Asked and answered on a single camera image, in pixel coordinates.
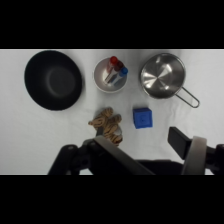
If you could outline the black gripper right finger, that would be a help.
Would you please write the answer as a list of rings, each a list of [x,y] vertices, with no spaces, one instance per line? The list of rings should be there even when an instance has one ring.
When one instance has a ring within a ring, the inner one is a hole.
[[[205,138],[190,139],[176,127],[169,128],[167,141],[184,161],[182,175],[204,175],[206,169],[224,175],[224,144],[209,147]]]

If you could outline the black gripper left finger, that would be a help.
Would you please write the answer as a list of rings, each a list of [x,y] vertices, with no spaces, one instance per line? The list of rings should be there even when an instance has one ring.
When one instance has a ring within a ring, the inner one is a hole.
[[[49,175],[79,175],[88,169],[93,175],[153,175],[103,136],[85,140],[80,147],[63,146]]]

